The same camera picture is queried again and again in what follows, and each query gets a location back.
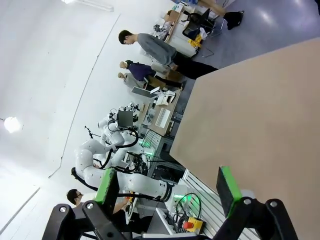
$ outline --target green pad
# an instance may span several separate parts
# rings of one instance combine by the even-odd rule
[[[219,167],[216,189],[221,200],[224,216],[229,218],[232,215],[235,204],[242,198],[241,190],[231,174],[230,167]]]
[[[108,168],[101,179],[95,196],[95,201],[101,206],[107,216],[111,216],[119,193],[117,172]]]

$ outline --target screw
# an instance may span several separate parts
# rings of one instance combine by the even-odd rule
[[[65,206],[62,206],[60,207],[59,211],[64,213],[65,211],[67,211],[67,208]]]
[[[245,199],[243,202],[244,202],[245,205],[249,205],[251,203],[251,200],[250,199]]]
[[[92,203],[88,203],[87,205],[86,205],[86,208],[87,209],[92,209],[94,207],[94,205],[92,204]]]
[[[276,201],[272,201],[270,203],[270,206],[273,207],[273,208],[275,208],[277,205],[278,205],[278,203]]]

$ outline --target purple jacket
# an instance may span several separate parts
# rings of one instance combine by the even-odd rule
[[[126,63],[126,69],[128,69],[132,73],[133,77],[138,81],[143,81],[144,77],[147,77],[148,75],[153,77],[157,73],[150,66],[142,63],[132,62],[130,60],[127,60]]]

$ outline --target floor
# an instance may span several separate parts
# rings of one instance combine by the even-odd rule
[[[239,27],[227,30],[224,25],[222,34],[204,41],[204,46],[214,55],[203,58],[201,54],[208,54],[203,48],[194,57],[195,61],[220,69],[320,37],[320,15],[315,0],[236,0],[227,7],[228,12],[242,10],[244,17]],[[216,21],[221,26],[222,19]],[[188,79],[179,98],[178,112],[184,111],[194,84],[194,80]]]

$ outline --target cardboard box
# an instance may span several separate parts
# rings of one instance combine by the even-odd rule
[[[176,22],[179,18],[179,12],[170,10],[167,12],[167,14],[164,16],[164,20],[166,22]]]

